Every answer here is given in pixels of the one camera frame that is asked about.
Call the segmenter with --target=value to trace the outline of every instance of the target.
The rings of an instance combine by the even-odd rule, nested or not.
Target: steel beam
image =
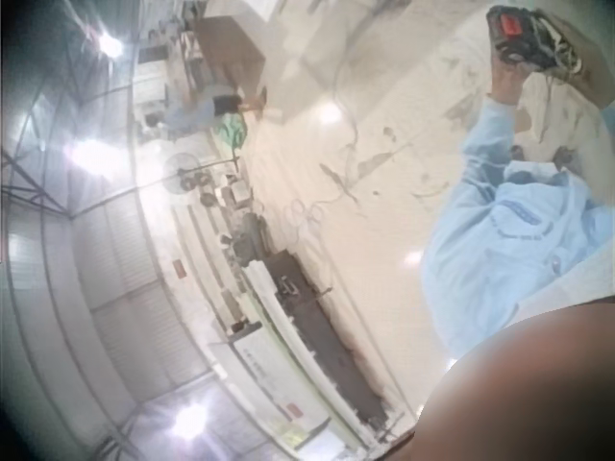
[[[32,179],[32,177],[28,174],[26,170],[22,168],[22,166],[14,160],[7,152],[2,148],[2,157],[3,159],[11,165],[11,168],[15,173],[17,173],[25,182],[27,182],[38,194],[43,196],[49,202],[51,202],[54,206],[56,206],[57,212],[64,215],[69,216],[68,210],[60,205],[56,199],[54,199],[51,195],[49,195],[38,183]]]

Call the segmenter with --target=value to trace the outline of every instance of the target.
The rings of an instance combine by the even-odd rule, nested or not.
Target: red sticker
[[[508,14],[502,15],[502,28],[507,36],[519,36],[523,33],[519,19]]]

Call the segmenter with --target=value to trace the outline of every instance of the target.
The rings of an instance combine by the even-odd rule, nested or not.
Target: skin
[[[613,331],[613,303],[505,329],[445,375],[395,459],[615,459]]]

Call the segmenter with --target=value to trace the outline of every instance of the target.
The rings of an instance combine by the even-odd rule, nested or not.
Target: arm
[[[491,74],[491,94],[485,98],[479,122],[461,148],[466,166],[441,221],[459,220],[463,216],[474,221],[476,216],[469,215],[470,209],[482,208],[493,201],[511,161],[515,110],[530,70],[523,65],[505,64],[494,54]],[[447,214],[453,215],[451,219],[446,219]]]

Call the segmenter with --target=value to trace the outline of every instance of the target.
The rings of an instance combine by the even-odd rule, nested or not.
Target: light blue shirt
[[[190,135],[213,126],[216,122],[213,99],[203,99],[194,110],[185,109],[174,101],[164,115],[162,123],[175,135]]]
[[[604,115],[608,123],[612,113]],[[579,177],[531,168],[549,164],[514,171],[514,121],[515,108],[486,98],[463,144],[461,182],[423,257],[423,290],[435,329],[455,357],[505,327],[519,301],[613,234],[613,208],[594,204]]]

